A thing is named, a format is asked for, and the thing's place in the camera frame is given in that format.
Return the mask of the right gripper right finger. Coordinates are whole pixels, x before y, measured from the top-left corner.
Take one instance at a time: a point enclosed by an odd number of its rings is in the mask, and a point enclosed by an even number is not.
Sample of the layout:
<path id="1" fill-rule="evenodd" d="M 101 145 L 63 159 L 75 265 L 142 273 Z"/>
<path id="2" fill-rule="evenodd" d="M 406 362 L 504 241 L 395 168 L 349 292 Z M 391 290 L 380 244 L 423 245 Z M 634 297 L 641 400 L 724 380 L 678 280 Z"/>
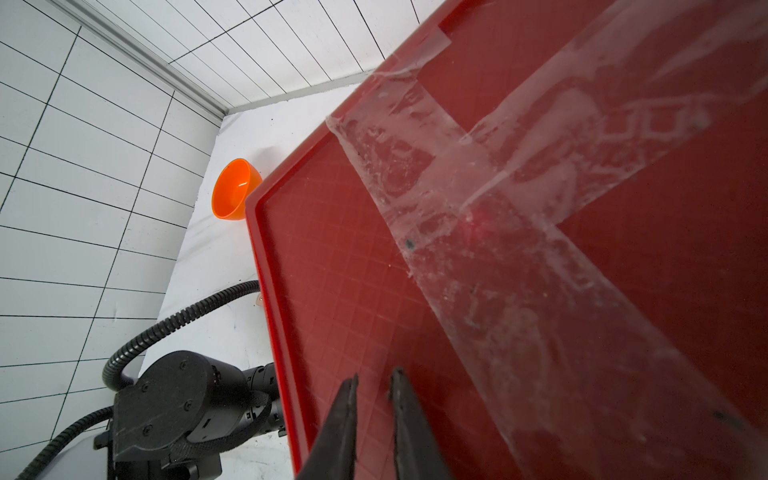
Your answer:
<path id="1" fill-rule="evenodd" d="M 451 469 L 402 367 L 393 370 L 389 392 L 394 414 L 396 478 L 452 479 Z"/>

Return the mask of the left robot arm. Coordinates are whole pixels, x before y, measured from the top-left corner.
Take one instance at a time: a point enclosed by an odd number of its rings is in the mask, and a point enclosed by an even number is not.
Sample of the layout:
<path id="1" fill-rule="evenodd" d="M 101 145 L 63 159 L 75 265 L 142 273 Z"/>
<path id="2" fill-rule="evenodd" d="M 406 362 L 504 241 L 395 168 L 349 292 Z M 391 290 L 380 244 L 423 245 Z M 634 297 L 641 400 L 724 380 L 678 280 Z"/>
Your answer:
<path id="1" fill-rule="evenodd" d="M 215 479 L 222 473 L 223 453 L 257 436 L 286 433 L 273 365 L 242 371 L 176 351 L 121 388 L 113 405 L 55 436 L 20 478 L 53 477 L 64 463 L 63 450 L 101 422 L 107 430 L 90 442 L 93 451 L 106 454 L 96 479 Z"/>

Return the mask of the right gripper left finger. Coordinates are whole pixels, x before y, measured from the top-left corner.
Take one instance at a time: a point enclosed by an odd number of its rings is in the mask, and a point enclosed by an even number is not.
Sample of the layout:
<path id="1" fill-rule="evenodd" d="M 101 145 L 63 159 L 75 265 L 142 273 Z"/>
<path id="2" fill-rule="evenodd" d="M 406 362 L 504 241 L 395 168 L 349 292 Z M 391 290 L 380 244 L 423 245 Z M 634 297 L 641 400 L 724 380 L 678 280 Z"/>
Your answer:
<path id="1" fill-rule="evenodd" d="M 296 479 L 350 480 L 355 475 L 358 376 L 345 379 Z"/>

